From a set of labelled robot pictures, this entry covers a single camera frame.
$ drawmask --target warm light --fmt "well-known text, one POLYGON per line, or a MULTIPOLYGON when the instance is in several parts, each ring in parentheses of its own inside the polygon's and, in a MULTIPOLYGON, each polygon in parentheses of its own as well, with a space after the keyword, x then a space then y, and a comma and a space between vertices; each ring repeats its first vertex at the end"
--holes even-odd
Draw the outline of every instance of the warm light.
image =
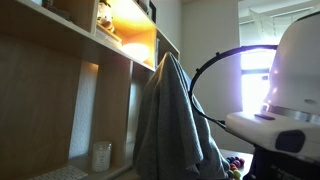
POLYGON ((121 50, 140 62, 147 60, 150 54, 149 48, 139 43, 125 44, 121 47, 121 50))

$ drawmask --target wooden shelving unit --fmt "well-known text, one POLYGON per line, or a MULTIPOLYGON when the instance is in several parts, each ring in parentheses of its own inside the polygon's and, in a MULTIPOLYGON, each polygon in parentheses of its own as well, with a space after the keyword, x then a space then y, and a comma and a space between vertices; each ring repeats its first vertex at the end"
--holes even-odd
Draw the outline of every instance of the wooden shelving unit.
POLYGON ((72 22, 31 0, 0 2, 0 179, 25 179, 72 164, 88 179, 131 166, 139 103, 158 57, 179 51, 134 0, 110 0, 116 35, 141 43, 141 62, 95 36, 98 0, 54 0, 72 22), (97 72, 88 154, 68 159, 82 62, 97 72), (113 143, 111 168, 91 171, 94 142, 113 143))

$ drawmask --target gray towel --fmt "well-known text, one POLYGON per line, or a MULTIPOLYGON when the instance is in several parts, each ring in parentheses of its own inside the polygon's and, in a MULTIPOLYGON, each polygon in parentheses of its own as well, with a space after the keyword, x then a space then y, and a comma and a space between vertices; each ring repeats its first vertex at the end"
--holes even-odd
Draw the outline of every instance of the gray towel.
POLYGON ((179 62, 166 53, 144 90, 133 153, 142 180, 227 178, 229 165, 207 120, 191 107, 188 80, 179 62))

